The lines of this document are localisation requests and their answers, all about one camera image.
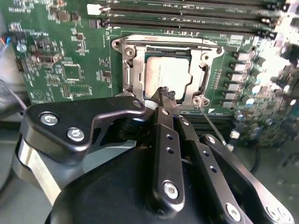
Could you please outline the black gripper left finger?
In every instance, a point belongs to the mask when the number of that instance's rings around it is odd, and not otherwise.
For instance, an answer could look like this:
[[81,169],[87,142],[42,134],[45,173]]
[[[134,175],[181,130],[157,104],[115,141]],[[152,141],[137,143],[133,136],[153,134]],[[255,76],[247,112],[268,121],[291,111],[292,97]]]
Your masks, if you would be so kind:
[[159,207],[183,207],[183,118],[173,91],[158,88],[151,100],[155,109],[133,96],[30,106],[21,122],[18,160],[54,205],[63,189],[83,174],[89,153],[135,140],[154,152],[150,199]]

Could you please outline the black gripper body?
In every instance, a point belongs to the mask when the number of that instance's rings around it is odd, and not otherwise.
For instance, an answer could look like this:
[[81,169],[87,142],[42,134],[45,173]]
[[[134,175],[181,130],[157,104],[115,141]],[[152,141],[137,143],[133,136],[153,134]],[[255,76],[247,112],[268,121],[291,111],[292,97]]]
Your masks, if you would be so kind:
[[210,224],[201,175],[180,137],[183,207],[150,199],[154,152],[135,147],[70,183],[58,196],[49,224]]

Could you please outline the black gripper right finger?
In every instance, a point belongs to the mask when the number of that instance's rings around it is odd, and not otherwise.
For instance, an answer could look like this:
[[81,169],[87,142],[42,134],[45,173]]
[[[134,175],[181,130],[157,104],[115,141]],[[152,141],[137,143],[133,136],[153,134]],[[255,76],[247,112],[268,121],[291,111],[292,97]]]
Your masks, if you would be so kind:
[[201,175],[208,217],[212,224],[293,224],[288,209],[240,163],[217,138],[199,137],[178,114],[175,92],[167,93],[183,144]]

